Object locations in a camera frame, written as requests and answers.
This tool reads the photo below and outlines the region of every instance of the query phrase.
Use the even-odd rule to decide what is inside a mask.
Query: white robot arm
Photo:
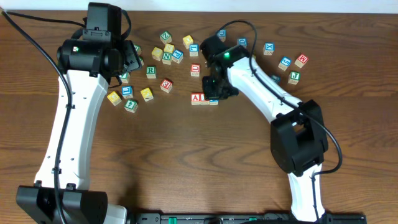
[[[287,101],[298,105],[301,101],[288,94],[279,85],[277,85],[268,75],[266,75],[258,66],[255,60],[252,60],[253,68],[257,70],[258,76],[271,87],[280,96],[284,96]],[[259,80],[252,75],[249,67],[249,58],[244,57],[228,69],[228,80],[230,84],[244,93],[257,108],[263,113],[268,122],[276,119],[278,114],[287,114],[293,109],[286,104],[282,104],[269,90],[267,90]],[[317,216],[313,208],[312,181],[311,176],[314,172],[319,172],[322,165],[314,165],[307,169],[301,177],[289,173],[290,190],[292,192],[292,213],[299,221],[315,222]],[[325,209],[322,207],[320,196],[320,178],[315,182],[317,209],[319,216],[322,216]]]

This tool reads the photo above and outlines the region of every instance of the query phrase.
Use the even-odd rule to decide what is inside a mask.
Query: alphabet block
[[[162,59],[162,56],[163,56],[163,50],[155,47],[154,50],[152,51],[152,58],[160,61]]]
[[[200,64],[192,64],[191,65],[191,76],[194,76],[194,77],[200,76]]]
[[[264,47],[262,49],[264,55],[272,55],[275,50],[275,45],[274,43],[266,43],[264,44]]]
[[[141,90],[141,95],[144,98],[145,102],[154,98],[154,96],[149,88],[145,88],[145,89]]]
[[[191,94],[191,105],[200,105],[200,93]]]
[[[248,46],[248,40],[246,38],[239,38],[238,45],[242,45],[244,48]]]
[[[120,75],[119,77],[123,83],[129,83],[129,81],[130,81],[130,74],[128,72],[126,72],[123,75]]]
[[[211,106],[218,105],[218,100],[210,100],[210,105]]]
[[[174,52],[174,45],[172,44],[166,44],[166,46],[164,46],[164,52],[166,53],[173,53]]]
[[[165,91],[166,93],[170,93],[173,88],[173,83],[170,80],[163,80],[162,83],[160,84],[160,89]]]
[[[124,109],[126,111],[130,111],[132,113],[135,113],[137,111],[138,104],[134,100],[127,100],[127,103],[124,105]]]
[[[199,56],[199,45],[198,44],[189,45],[189,56],[191,56],[191,57]]]
[[[289,59],[287,57],[283,57],[278,65],[278,68],[282,69],[283,71],[286,71],[286,69],[290,65],[290,63],[292,63],[291,59]]]
[[[205,99],[205,94],[204,93],[200,93],[200,104],[201,105],[209,105],[209,100]]]
[[[174,62],[180,63],[182,59],[184,58],[183,53],[179,50],[174,50],[174,53],[172,55],[172,60]]]
[[[165,65],[171,65],[172,64],[172,54],[164,52],[163,57],[162,57],[162,62]]]
[[[122,102],[122,99],[120,99],[119,95],[113,91],[111,94],[107,96],[108,100],[113,104],[113,106],[118,105],[120,102]]]
[[[163,44],[168,44],[172,41],[172,35],[165,31],[163,34],[160,35],[160,41],[162,41]]]
[[[193,39],[191,35],[188,35],[182,39],[182,43],[186,49],[189,49],[189,45],[193,44]]]
[[[122,87],[122,96],[124,99],[132,98],[132,87],[131,86]]]
[[[276,75],[271,75],[271,79],[272,79],[272,81],[276,82],[276,84],[278,84],[280,82],[280,77],[278,77]]]
[[[136,52],[138,55],[140,55],[142,53],[141,47],[139,45],[134,44],[134,48],[136,49]]]
[[[300,80],[301,74],[299,72],[291,72],[287,83],[296,85]]]
[[[224,42],[226,40],[226,30],[218,31],[217,36],[222,42]]]
[[[294,64],[297,65],[299,68],[302,68],[307,62],[308,62],[308,57],[305,56],[304,54],[300,54],[300,56],[298,56]]]
[[[147,78],[156,78],[156,67],[155,66],[147,67]]]

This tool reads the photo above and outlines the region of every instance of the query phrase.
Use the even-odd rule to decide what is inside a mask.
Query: wood grain surface
[[[27,14],[81,21],[86,12],[25,11]],[[289,210],[287,175],[269,150],[270,127],[242,94],[218,106],[191,106],[190,94],[201,91],[209,74],[203,56],[190,58],[182,37],[200,44],[225,22],[247,19],[258,29],[257,62],[281,86],[303,101],[314,99],[326,126],[341,144],[340,171],[322,177],[323,206],[333,213],[364,213],[368,223],[398,219],[398,18],[378,14],[281,14],[207,12],[130,12],[129,38],[142,47],[145,70],[131,73],[139,107],[128,113],[107,99],[101,106],[91,154],[91,190],[105,191],[111,203],[165,213],[261,213]],[[63,41],[78,28],[13,17],[55,58]],[[57,106],[57,74],[48,61],[4,18],[0,19],[0,223],[32,223],[17,206],[18,185],[32,185],[44,158]],[[184,52],[181,64],[152,59],[163,48],[160,33]],[[227,30],[229,45],[238,37],[253,43],[243,24]],[[265,42],[275,43],[264,56]],[[277,68],[283,56],[293,61],[304,53],[308,63],[286,72]],[[201,77],[190,76],[190,64],[201,63]],[[291,70],[302,72],[288,85]],[[173,90],[160,90],[163,78]],[[150,87],[155,99],[139,91]],[[335,166],[330,144],[324,169]]]

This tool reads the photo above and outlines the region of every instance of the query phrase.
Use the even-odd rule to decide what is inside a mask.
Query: green block
[[[125,74],[123,74],[123,75],[120,75],[120,78],[126,79],[126,78],[127,78],[127,73],[125,73]]]
[[[171,59],[172,59],[172,54],[171,54],[171,53],[165,52],[165,53],[163,54],[162,59],[164,59],[164,60],[171,60]]]
[[[167,40],[169,37],[171,37],[172,35],[169,33],[169,32],[167,32],[167,31],[165,31],[163,34],[161,34],[160,35],[160,37],[162,38],[162,39],[164,39],[164,40]]]
[[[132,110],[136,105],[135,101],[132,100],[127,100],[126,105],[124,105],[125,108]]]
[[[177,224],[177,218],[169,218],[169,224]]]
[[[299,72],[291,72],[290,73],[290,78],[293,80],[300,80],[300,73]]]
[[[148,66],[147,67],[147,74],[156,74],[156,67],[155,66]]]

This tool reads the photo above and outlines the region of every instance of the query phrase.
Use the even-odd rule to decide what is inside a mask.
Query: black cable
[[[67,111],[65,113],[65,119],[63,120],[63,125],[62,125],[62,130],[61,130],[61,135],[60,135],[60,140],[58,142],[58,148],[57,148],[57,153],[55,155],[55,165],[54,165],[54,192],[55,192],[55,203],[57,205],[57,210],[60,215],[61,221],[63,224],[67,224],[66,218],[63,214],[62,210],[62,203],[60,202],[60,192],[59,192],[59,166],[60,166],[60,156],[61,156],[61,150],[63,146],[63,140],[65,138],[65,133],[67,130],[68,126],[68,121],[69,121],[69,115],[72,109],[72,93],[69,89],[69,85],[67,83],[67,80],[65,77],[62,75],[61,71],[55,64],[55,62],[52,60],[52,58],[48,55],[48,53],[34,40],[32,39],[25,31],[23,31],[7,14],[6,11],[3,11],[1,13],[7,21],[16,29],[18,32],[20,32],[33,46],[39,50],[40,53],[43,54],[43,56],[50,62],[50,64],[53,66],[55,71],[58,73],[58,76],[61,78],[61,81],[67,91],[67,99],[68,99],[68,104],[67,104]]]
[[[65,23],[65,24],[74,24],[74,25],[78,25],[81,27],[86,27],[86,25],[81,24],[79,22],[75,22],[75,21],[65,21],[65,20],[59,20],[59,19],[46,19],[46,18],[41,18],[41,17],[36,17],[36,16],[29,16],[29,15],[25,15],[25,14],[21,14],[18,12],[11,12],[11,11],[7,11],[7,14],[12,15],[12,16],[19,16],[19,17],[23,17],[26,19],[34,19],[37,21],[43,21],[43,22],[58,22],[58,23]]]
[[[318,210],[317,210],[317,200],[316,200],[316,198],[315,198],[315,196],[316,196],[316,192],[315,192],[315,176],[316,176],[316,175],[322,175],[322,174],[331,174],[331,173],[334,173],[334,172],[336,172],[336,171],[341,167],[341,165],[342,165],[342,163],[343,163],[343,153],[341,152],[340,145],[338,144],[338,142],[337,142],[336,138],[334,137],[334,135],[333,135],[324,125],[322,125],[315,117],[313,117],[313,116],[310,115],[310,114],[307,114],[306,112],[304,112],[303,110],[301,110],[298,106],[293,105],[291,102],[288,102],[288,101],[285,99],[285,97],[280,96],[278,93],[276,93],[271,87],[269,87],[269,86],[258,76],[258,74],[256,73],[256,70],[253,68],[253,65],[252,65],[252,63],[251,63],[251,62],[252,62],[252,56],[253,56],[253,53],[254,53],[254,48],[255,48],[255,46],[256,46],[256,41],[257,41],[257,29],[254,27],[254,25],[253,25],[251,22],[249,22],[249,21],[242,21],[242,20],[236,20],[236,21],[228,22],[228,23],[226,23],[225,25],[223,25],[220,29],[218,29],[218,31],[216,32],[216,34],[217,34],[220,30],[224,29],[226,26],[228,26],[228,25],[230,25],[230,24],[233,24],[233,23],[236,23],[236,22],[242,22],[242,23],[244,23],[244,24],[247,24],[247,25],[251,26],[251,28],[252,28],[253,31],[254,31],[254,42],[253,42],[253,47],[252,47],[252,49],[251,49],[250,57],[249,57],[249,66],[250,66],[250,69],[251,69],[251,71],[252,71],[252,74],[259,80],[259,82],[260,82],[268,91],[270,91],[273,95],[275,95],[276,98],[278,98],[278,100],[280,100],[281,103],[285,103],[287,106],[293,108],[294,110],[297,110],[297,111],[298,111],[299,113],[301,113],[304,117],[310,119],[310,120],[313,121],[316,125],[318,125],[319,127],[321,127],[321,128],[326,132],[326,134],[329,136],[329,138],[331,139],[331,141],[333,142],[333,144],[334,144],[335,147],[336,147],[336,150],[337,150],[337,153],[338,153],[338,163],[337,163],[337,166],[336,166],[335,168],[331,169],[331,170],[325,170],[325,171],[315,172],[315,173],[313,173],[312,176],[311,176],[311,180],[312,180],[312,194],[313,194],[313,206],[314,206],[314,209],[315,209],[315,215],[317,216],[317,221],[319,221],[319,214],[318,214]]]
[[[122,85],[122,80],[120,79],[119,75],[116,75],[116,79],[118,80],[119,84],[118,84],[118,85],[111,86],[111,87],[109,87],[108,89],[110,89],[110,88],[115,88],[115,87],[119,87],[119,86]]]
[[[126,10],[122,10],[122,13],[123,13],[124,17],[126,18],[127,23],[129,24],[129,28],[127,28],[127,30],[122,34],[122,36],[120,36],[121,40],[124,41],[130,35],[131,21],[130,21],[129,14],[127,13]]]

